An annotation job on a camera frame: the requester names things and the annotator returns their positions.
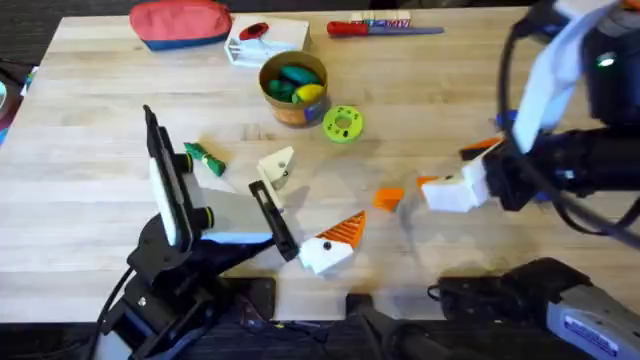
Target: green spool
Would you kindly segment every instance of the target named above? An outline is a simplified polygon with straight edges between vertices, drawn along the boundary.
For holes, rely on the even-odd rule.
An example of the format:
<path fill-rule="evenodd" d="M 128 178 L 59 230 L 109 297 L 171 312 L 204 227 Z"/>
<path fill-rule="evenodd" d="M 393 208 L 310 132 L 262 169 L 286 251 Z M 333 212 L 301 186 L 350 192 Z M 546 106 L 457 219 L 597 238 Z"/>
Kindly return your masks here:
<path fill-rule="evenodd" d="M 334 106 L 324 115 L 322 128 L 329 139 L 337 143 L 355 140 L 364 127 L 362 114 L 353 106 Z"/>

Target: small white box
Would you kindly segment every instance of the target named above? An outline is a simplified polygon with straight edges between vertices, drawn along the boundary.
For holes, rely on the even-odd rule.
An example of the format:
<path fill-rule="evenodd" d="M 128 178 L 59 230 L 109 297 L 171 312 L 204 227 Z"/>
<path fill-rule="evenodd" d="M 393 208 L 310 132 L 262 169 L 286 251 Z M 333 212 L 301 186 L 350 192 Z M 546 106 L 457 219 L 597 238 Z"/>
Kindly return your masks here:
<path fill-rule="evenodd" d="M 259 39 L 240 41 L 242 30 L 257 23 L 269 29 Z M 304 50 L 309 22 L 257 15 L 236 15 L 224 50 L 233 65 L 260 67 L 269 58 L 285 51 Z"/>

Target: light wood tabletop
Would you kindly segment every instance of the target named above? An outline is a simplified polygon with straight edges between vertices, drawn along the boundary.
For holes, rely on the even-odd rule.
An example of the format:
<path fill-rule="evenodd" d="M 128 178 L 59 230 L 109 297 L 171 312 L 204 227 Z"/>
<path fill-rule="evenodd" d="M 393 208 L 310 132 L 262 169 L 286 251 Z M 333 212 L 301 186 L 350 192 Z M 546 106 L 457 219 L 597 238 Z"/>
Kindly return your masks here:
<path fill-rule="evenodd" d="M 503 271 L 552 256 L 585 272 L 640 311 L 640 252 L 567 228 L 548 206 L 507 213 L 495 202 L 468 214 L 430 212 L 418 175 L 446 175 L 457 150 L 495 134 L 498 58 L 523 8 L 412 11 L 414 26 L 436 36 L 330 39 L 325 25 L 348 12 L 278 13 L 310 22 L 310 51 L 325 64 L 334 104 L 365 118 L 354 143 L 331 143 L 320 127 L 274 120 L 258 69 L 233 67 L 222 44 L 151 53 L 128 18 L 62 20 L 40 72 L 0 149 L 0 321 L 93 321 L 157 213 L 148 181 L 142 105 L 149 104 L 174 144 L 202 141 L 228 164 L 239 193 L 258 179 L 257 160 L 293 146 L 297 166 L 282 190 L 290 226 L 302 241 L 367 211 L 355 256 L 324 277 L 285 264 L 275 249 L 230 272 L 277 276 L 278 319 L 338 319 L 350 289 L 372 292 L 378 308 L 407 318 L 441 318 L 425 296 L 441 274 Z M 531 61 L 532 40 L 517 49 L 513 106 Z M 584 88 L 561 128 L 589 120 Z M 218 180 L 198 166 L 201 184 Z M 396 213 L 372 208 L 381 186 L 405 187 Z M 588 203 L 618 216 L 630 194 Z"/>

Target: red screwdriver handle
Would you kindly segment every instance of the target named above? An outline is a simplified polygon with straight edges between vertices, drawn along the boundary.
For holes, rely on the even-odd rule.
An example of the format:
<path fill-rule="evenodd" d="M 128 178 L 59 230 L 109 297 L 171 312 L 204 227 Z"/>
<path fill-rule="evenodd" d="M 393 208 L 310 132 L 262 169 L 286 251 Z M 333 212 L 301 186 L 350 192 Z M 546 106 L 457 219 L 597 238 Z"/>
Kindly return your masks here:
<path fill-rule="evenodd" d="M 364 36 L 369 34 L 367 24 L 351 24 L 342 21 L 329 21 L 327 32 L 331 36 Z"/>

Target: red pouch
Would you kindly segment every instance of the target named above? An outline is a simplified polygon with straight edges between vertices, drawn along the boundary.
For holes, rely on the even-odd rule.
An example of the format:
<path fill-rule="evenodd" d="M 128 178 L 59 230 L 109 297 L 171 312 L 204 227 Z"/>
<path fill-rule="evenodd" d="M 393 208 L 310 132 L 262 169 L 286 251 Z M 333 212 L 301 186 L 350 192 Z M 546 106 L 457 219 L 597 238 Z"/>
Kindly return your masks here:
<path fill-rule="evenodd" d="M 163 0 L 136 5 L 129 22 L 152 51 L 211 44 L 231 30 L 229 9 L 210 0 Z"/>

